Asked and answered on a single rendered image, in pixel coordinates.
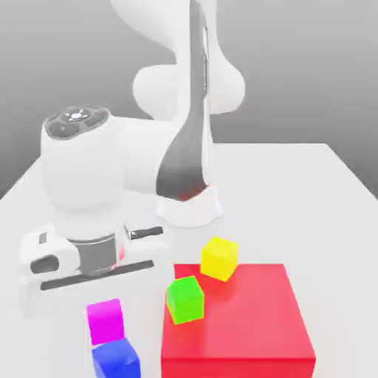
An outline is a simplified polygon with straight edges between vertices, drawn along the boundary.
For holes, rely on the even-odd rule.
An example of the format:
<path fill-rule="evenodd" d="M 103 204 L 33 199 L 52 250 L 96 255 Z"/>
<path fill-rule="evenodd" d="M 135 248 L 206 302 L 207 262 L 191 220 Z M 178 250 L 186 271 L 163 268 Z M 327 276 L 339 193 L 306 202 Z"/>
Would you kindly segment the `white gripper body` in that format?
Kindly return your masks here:
<path fill-rule="evenodd" d="M 71 275 L 21 282 L 19 301 L 26 317 L 40 317 L 82 309 L 106 300 L 149 296 L 165 291 L 174 279 L 169 255 L 133 261 L 103 275 Z"/>

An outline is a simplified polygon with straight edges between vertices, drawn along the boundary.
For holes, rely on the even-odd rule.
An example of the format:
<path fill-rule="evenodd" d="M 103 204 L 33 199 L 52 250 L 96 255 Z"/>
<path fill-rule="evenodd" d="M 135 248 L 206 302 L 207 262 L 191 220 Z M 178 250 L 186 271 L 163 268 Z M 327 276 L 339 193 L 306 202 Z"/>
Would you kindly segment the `small magenta cube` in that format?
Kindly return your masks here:
<path fill-rule="evenodd" d="M 89 304 L 86 313 L 93 346 L 124 338 L 123 312 L 119 299 Z"/>

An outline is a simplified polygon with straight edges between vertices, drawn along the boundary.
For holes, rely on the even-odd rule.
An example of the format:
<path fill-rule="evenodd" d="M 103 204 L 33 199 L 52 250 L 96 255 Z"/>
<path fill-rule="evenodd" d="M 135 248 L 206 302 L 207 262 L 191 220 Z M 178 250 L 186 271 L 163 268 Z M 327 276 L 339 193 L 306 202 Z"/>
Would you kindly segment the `small blue cube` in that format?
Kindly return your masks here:
<path fill-rule="evenodd" d="M 96 378 L 141 378 L 140 359 L 127 338 L 92 349 Z"/>

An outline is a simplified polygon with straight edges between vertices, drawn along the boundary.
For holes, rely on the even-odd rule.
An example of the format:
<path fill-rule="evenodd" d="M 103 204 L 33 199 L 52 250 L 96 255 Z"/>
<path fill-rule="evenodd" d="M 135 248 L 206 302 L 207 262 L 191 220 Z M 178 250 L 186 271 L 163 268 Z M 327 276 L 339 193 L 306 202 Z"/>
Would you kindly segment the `small green cube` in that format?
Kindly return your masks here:
<path fill-rule="evenodd" d="M 200 320 L 205 315 L 205 294 L 194 275 L 173 281 L 166 306 L 175 325 Z"/>

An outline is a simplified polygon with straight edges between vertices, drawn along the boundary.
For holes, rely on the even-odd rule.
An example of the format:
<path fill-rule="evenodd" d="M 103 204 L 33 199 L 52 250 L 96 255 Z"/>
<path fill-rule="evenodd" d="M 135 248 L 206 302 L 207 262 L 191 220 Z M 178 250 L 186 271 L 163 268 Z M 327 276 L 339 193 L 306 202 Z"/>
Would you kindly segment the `small yellow cube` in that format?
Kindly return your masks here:
<path fill-rule="evenodd" d="M 217 236 L 202 248 L 200 272 L 216 280 L 227 282 L 238 266 L 238 244 Z"/>

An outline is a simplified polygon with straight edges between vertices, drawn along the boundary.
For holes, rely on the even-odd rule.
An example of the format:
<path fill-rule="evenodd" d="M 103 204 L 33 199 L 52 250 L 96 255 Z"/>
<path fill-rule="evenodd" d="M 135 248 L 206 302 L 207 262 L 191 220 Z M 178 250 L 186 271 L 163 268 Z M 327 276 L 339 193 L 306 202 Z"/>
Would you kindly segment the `large red box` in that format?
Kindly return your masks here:
<path fill-rule="evenodd" d="M 165 314 L 162 378 L 312 378 L 316 356 L 282 264 L 241 264 L 228 282 L 195 276 L 205 316 L 176 325 Z"/>

